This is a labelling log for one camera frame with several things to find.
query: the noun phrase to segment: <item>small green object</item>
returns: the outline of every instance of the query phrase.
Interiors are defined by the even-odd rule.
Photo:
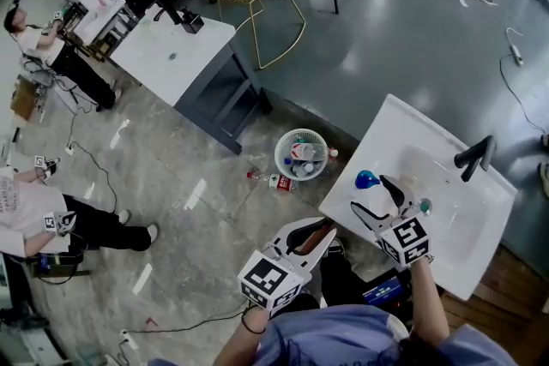
[[[422,201],[421,204],[419,205],[419,210],[422,213],[428,213],[430,209],[431,209],[431,203],[429,203],[429,201],[427,200]]]

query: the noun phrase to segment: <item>blue liquid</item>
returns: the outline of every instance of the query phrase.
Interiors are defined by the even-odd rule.
[[[378,178],[376,178],[376,176],[374,176],[373,172],[368,170],[359,172],[356,180],[354,181],[354,184],[358,189],[368,189],[380,183],[381,182]]]

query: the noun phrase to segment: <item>black hair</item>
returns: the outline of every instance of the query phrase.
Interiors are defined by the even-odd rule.
[[[3,19],[3,28],[9,33],[14,33],[17,31],[17,29],[14,27],[14,18],[17,10],[18,10],[18,7],[10,9],[6,13],[6,16]]]

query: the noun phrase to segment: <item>floor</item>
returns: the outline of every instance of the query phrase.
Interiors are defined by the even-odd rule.
[[[295,0],[307,20],[298,45],[261,71],[260,82],[306,110],[361,139],[383,99],[393,93],[468,145],[494,135],[492,164],[518,189],[504,234],[505,245],[549,278],[545,237],[547,198],[536,167],[547,154],[540,132],[528,126],[521,108],[498,71],[510,53],[505,28],[524,58],[518,69],[503,60],[504,74],[528,115],[547,124],[549,14],[536,0]],[[213,18],[215,6],[202,0],[191,8]],[[265,60],[285,49],[297,35],[299,18],[288,1],[267,0],[257,18]],[[238,24],[245,8],[224,6],[224,18]],[[251,31],[242,29],[241,46],[251,51]]]
[[[315,182],[294,194],[269,189],[246,178],[253,169],[275,171],[276,141],[297,128],[296,117],[283,110],[259,118],[241,136],[238,157],[108,65],[97,71],[118,78],[124,95],[114,111],[92,111],[75,120],[73,139],[109,170],[118,209],[128,208],[136,225],[155,221],[160,238],[147,252],[88,251],[84,267],[93,274],[60,286],[33,279],[33,297],[71,358],[86,346],[118,352],[118,333],[126,329],[189,327],[243,303],[236,275],[253,249],[287,222],[317,216],[316,206],[344,166],[330,162]],[[99,171],[82,151],[64,153],[72,114],[51,93],[43,121],[35,115],[22,130],[19,153],[61,156],[50,183],[64,193],[111,210],[114,200]],[[364,279],[391,267],[389,257],[356,242],[350,257]],[[132,293],[147,263],[152,274],[138,296]],[[188,333],[135,335],[139,351],[129,360],[142,363],[163,357],[186,365],[211,364],[238,320],[208,324]]]
[[[549,315],[540,312],[548,295],[549,282],[500,247],[468,301],[449,293],[442,300],[452,332],[468,323],[527,366],[549,355]]]

